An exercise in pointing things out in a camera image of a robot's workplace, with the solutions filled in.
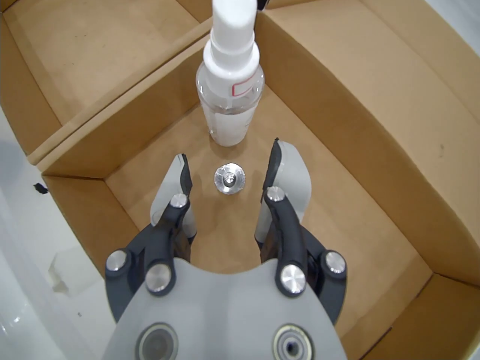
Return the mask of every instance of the white pump sprayer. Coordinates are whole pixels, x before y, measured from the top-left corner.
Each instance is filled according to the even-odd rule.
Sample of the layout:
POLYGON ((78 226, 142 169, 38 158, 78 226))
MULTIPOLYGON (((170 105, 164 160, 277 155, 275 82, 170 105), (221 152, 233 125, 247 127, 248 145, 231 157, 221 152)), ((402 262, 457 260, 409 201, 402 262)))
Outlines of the white pump sprayer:
POLYGON ((264 87, 255 43, 257 0, 212 0, 213 28, 197 71, 210 134, 221 146, 242 141, 264 87))

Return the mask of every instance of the red label outline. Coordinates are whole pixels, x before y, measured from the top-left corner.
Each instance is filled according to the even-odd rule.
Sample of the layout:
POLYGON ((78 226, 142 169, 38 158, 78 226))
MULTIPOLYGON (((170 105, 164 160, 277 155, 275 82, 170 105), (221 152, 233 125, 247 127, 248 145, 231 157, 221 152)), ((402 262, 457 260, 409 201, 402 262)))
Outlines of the red label outline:
POLYGON ((245 84, 245 82, 249 82, 253 77, 254 77, 255 73, 253 73, 250 77, 248 77, 247 79, 245 79, 244 81, 242 82, 237 82, 236 84, 233 84, 232 85, 232 97, 233 98, 237 98, 238 96, 242 96, 244 95, 245 93, 247 93, 250 89, 247 89, 246 91, 243 91, 242 93, 240 94, 235 94, 235 85, 242 85, 242 84, 245 84))

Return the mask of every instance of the white spray nozzle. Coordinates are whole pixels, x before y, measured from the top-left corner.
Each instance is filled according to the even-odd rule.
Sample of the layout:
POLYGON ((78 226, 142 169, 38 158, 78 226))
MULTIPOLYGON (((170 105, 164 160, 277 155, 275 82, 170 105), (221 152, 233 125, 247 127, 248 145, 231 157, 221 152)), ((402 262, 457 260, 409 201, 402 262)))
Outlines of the white spray nozzle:
POLYGON ((212 53, 217 63, 225 68, 232 62, 245 64, 255 41, 254 24, 257 0, 211 0, 213 28, 212 53))

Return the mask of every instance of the spray bottle cap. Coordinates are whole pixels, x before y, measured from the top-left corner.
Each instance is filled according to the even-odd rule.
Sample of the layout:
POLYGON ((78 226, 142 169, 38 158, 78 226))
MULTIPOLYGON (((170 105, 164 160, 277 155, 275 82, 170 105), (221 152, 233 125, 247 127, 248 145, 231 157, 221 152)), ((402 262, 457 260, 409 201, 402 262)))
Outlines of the spray bottle cap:
POLYGON ((213 28, 204 49, 207 83, 218 95, 237 96, 248 87, 259 65, 254 24, 257 0, 211 0, 213 28))
POLYGON ((255 41, 257 0, 211 0, 211 46, 220 65, 244 65, 255 41))

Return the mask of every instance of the gray gripper base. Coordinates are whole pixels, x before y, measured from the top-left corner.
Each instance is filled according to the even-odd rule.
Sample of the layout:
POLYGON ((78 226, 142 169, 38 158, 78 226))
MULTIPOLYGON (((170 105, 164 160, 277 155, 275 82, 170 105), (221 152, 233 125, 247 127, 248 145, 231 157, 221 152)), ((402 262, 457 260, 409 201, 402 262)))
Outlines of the gray gripper base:
POLYGON ((154 297, 142 285, 118 321, 103 360, 135 359, 139 334, 158 322, 175 330, 178 360, 273 359, 274 335, 285 324, 309 334, 315 359, 346 360, 310 286, 298 298, 278 291, 276 259, 239 274, 214 274, 178 258, 174 263, 173 290, 154 297))

